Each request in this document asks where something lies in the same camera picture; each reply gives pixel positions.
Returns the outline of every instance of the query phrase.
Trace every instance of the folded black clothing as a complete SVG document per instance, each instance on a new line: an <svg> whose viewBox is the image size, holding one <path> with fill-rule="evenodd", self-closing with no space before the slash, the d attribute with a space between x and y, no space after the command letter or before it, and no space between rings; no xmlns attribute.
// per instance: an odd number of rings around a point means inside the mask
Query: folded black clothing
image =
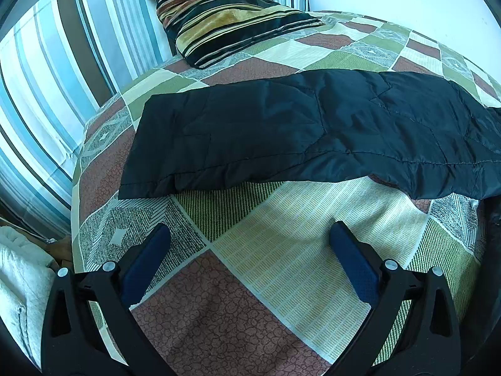
<svg viewBox="0 0 501 376"><path fill-rule="evenodd" d="M501 194L501 109L414 72L310 70L152 96L120 199L375 175L413 199Z"/></svg>

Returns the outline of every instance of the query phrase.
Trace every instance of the curtain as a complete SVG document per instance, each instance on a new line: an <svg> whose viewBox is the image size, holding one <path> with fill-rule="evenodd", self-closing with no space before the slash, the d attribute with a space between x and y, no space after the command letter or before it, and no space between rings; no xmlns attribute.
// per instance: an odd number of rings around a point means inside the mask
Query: curtain
<svg viewBox="0 0 501 376"><path fill-rule="evenodd" d="M153 0L39 0L0 41L0 209L68 234L86 122L171 57Z"/></svg>

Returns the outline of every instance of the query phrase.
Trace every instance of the blue gripper pad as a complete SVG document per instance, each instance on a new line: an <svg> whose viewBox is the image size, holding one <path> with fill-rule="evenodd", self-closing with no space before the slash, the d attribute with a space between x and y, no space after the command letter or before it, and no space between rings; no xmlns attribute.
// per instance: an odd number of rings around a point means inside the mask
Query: blue gripper pad
<svg viewBox="0 0 501 376"><path fill-rule="evenodd" d="M152 231L152 236L148 236L143 242L142 250L122 279L121 300L126 307L141 301L170 249L169 228L162 224L155 229Z"/></svg>
<svg viewBox="0 0 501 376"><path fill-rule="evenodd" d="M331 227L329 243L361 301L375 307L379 301L379 276L362 254L357 238L344 222Z"/></svg>

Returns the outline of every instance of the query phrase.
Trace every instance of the bedspread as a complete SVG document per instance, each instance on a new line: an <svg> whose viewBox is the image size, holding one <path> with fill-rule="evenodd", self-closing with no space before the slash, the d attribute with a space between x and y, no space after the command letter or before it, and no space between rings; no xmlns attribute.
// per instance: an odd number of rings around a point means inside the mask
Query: bedspread
<svg viewBox="0 0 501 376"><path fill-rule="evenodd" d="M413 201L363 177L118 200L135 130L154 94L338 68L438 75L484 106L501 107L495 81L418 32L353 13L313 15L325 25L261 42L204 70L174 57L134 80L87 124L73 181L75 268L96 270L120 259L157 223L169 226L171 250L132 314L178 375L328 369L369 310L328 246L328 229L338 220L383 259L416 271L442 267L458 316L465 313L483 252L482 211L474 199L453 193ZM92 308L105 330L99 307ZM389 357L407 309L403 304L377 362Z"/></svg>

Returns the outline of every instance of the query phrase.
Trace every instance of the silver screw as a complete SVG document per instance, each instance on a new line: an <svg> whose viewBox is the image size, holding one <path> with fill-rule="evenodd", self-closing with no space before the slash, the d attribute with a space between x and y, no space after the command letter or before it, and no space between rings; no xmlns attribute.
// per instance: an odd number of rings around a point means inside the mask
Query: silver screw
<svg viewBox="0 0 501 376"><path fill-rule="evenodd" d="M116 264L115 262L106 262L103 264L103 270L104 271L113 271L115 270Z"/></svg>
<svg viewBox="0 0 501 376"><path fill-rule="evenodd" d="M398 268L398 264L397 262L393 261L393 260L386 260L384 262L384 265L386 266L386 268L388 270L396 270Z"/></svg>
<svg viewBox="0 0 501 376"><path fill-rule="evenodd" d="M439 266L435 266L432 268L433 274L435 276L441 276L443 274L443 270Z"/></svg>
<svg viewBox="0 0 501 376"><path fill-rule="evenodd" d="M58 270L58 276L59 277L64 277L68 274L68 269L66 267L63 267L62 269Z"/></svg>

